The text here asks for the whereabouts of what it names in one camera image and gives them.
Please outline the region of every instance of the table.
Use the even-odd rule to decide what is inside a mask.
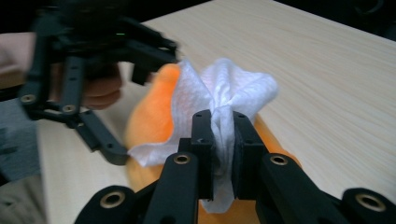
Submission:
[[[265,0],[215,0],[146,25],[176,40],[197,70],[220,57],[272,74],[280,92],[260,115],[324,191],[373,189],[396,203],[396,43]],[[122,65],[127,74],[130,66]],[[101,118],[119,139],[148,87],[125,83]],[[39,121],[49,223],[72,223],[91,196],[127,186],[123,167],[72,130]]]

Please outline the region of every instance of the white cloth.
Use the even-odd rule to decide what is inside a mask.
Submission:
[[[208,213],[224,213],[233,202],[233,111],[253,122],[257,112],[276,97],[277,85],[268,74],[242,70],[228,59],[219,59],[198,75],[185,60],[172,96],[174,131],[164,143],[145,144],[129,150],[142,166],[163,164],[177,152],[180,138],[191,137],[192,115],[210,109],[219,164],[215,164],[214,201],[202,201]]]

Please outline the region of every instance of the orange object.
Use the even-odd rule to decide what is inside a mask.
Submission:
[[[158,75],[153,79],[148,94],[136,106],[127,123],[125,131],[127,148],[146,143],[162,143],[171,136],[174,127],[171,101],[179,76],[180,68],[176,64],[167,64],[160,69]],[[280,146],[259,116],[256,118],[254,127],[271,152],[294,158]],[[137,161],[130,158],[127,161],[126,168],[131,188],[138,191],[157,180],[163,166],[142,167]],[[239,224],[260,222],[256,215],[254,201],[236,200],[224,214],[208,214],[200,205],[198,223]]]

